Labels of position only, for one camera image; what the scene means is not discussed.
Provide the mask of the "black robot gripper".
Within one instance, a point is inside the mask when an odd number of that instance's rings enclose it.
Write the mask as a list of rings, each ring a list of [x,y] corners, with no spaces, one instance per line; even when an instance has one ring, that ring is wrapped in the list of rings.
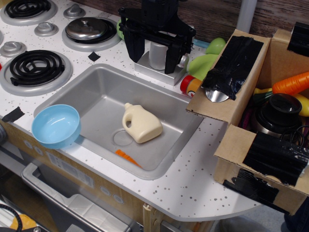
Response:
[[[141,8],[120,8],[126,48],[135,63],[145,51],[145,39],[168,46],[165,74],[174,73],[192,50],[196,30],[178,17],[178,0],[143,0]]]

